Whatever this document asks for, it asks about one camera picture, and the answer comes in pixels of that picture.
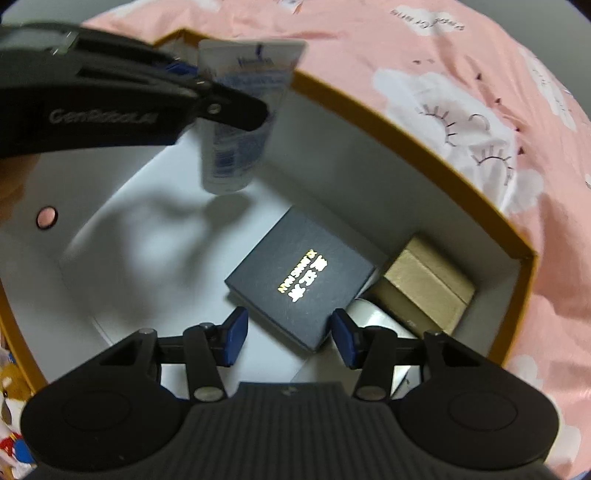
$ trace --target open box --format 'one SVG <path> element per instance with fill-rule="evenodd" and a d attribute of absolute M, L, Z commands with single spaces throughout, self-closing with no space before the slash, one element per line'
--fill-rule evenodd
<path fill-rule="evenodd" d="M 179 31 L 160 44 L 190 60 L 201 38 Z M 222 322 L 236 302 L 224 279 L 291 205 L 376 265 L 413 233 L 426 233 L 476 284 L 454 336 L 503 361 L 535 253 L 447 164 L 377 112 L 301 72 L 265 157 L 245 190 L 215 197 L 200 187 L 196 130 L 168 148 L 44 154 L 0 229 L 0 326 L 31 388 L 139 328 L 172 336 Z M 40 231 L 35 219 L 46 205 L 59 221 Z M 229 393 L 239 381 L 287 382 L 308 356 L 251 316 L 223 380 Z M 187 395 L 177 366 L 163 370 L 163 384 Z"/>

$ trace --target hole in box wall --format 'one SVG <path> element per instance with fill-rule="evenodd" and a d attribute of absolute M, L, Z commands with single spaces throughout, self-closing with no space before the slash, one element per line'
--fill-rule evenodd
<path fill-rule="evenodd" d="M 39 230 L 49 230 L 57 223 L 57 209 L 51 206 L 43 207 L 37 214 L 36 223 Z"/>

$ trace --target white cloud pattern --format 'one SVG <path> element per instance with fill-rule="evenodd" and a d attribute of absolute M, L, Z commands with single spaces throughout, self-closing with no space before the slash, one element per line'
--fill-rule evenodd
<path fill-rule="evenodd" d="M 217 13 L 220 11 L 222 4 L 219 0 L 193 0 L 201 9 L 206 12 Z"/>
<path fill-rule="evenodd" d="M 550 105 L 552 113 L 559 116 L 561 122 L 565 124 L 565 126 L 576 132 L 577 124 L 574 123 L 574 119 L 569 112 L 569 107 L 564 100 L 562 91 L 556 85 L 552 75 L 549 74 L 544 64 L 526 49 L 520 48 L 519 53 L 521 53 L 521 56 L 523 56 L 525 64 L 527 65 L 527 69 L 529 70 L 532 79 L 538 87 L 538 91 Z"/>
<path fill-rule="evenodd" d="M 537 204 L 544 179 L 517 169 L 515 132 L 448 78 L 378 69 L 373 87 L 388 99 L 385 114 L 446 160 L 501 212 Z"/>

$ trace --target pink bedsheet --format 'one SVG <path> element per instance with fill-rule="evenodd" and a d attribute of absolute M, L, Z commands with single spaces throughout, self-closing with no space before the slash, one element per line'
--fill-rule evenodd
<path fill-rule="evenodd" d="M 455 0 L 137 0 L 89 25 L 303 38 L 301 70 L 466 176 L 540 255 L 506 367 L 560 411 L 548 464 L 563 478 L 591 467 L 591 124 L 532 52 Z"/>

